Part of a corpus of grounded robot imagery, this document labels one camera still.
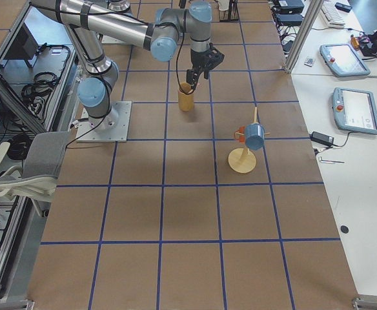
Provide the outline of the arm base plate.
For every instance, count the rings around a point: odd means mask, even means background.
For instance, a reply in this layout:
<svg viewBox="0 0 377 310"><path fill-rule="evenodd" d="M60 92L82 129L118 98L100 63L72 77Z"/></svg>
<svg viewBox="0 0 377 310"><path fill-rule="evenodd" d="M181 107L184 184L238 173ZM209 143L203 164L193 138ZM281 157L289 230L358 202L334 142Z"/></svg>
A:
<svg viewBox="0 0 377 310"><path fill-rule="evenodd" d="M130 115L132 110L131 101L114 101L112 110L105 117L102 124L96 127L101 120L90 118L78 125L76 139L80 143L108 143L126 142Z"/></svg>

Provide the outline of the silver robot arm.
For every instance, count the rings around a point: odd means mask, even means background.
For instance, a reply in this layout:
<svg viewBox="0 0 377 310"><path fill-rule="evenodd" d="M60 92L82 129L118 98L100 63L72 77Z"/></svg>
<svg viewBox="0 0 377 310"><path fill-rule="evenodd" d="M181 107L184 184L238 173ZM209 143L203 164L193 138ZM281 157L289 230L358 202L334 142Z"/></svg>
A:
<svg viewBox="0 0 377 310"><path fill-rule="evenodd" d="M198 79L224 60L224 55L210 41L212 12L208 2L196 1L189 8L162 8L156 20L148 23L134 17L128 1L107 5L91 1L31 1L44 16L62 24L75 46L80 60L91 75L108 77L112 62L103 49L104 38L110 44L132 45L149 51L161 62L170 61L180 39L190 36L192 68L186 80L194 91Z"/></svg>

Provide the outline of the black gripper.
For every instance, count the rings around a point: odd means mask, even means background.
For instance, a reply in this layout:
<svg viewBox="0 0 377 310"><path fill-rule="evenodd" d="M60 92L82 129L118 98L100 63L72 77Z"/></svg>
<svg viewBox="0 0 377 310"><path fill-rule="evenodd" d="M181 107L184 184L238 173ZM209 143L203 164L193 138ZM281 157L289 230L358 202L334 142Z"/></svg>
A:
<svg viewBox="0 0 377 310"><path fill-rule="evenodd" d="M203 74L205 79L209 78L210 71L214 70L224 60L225 55L221 53L211 43L209 48L203 52L190 50L190 60L192 68L187 70L186 82L191 85L190 93L196 90L200 75Z"/></svg>

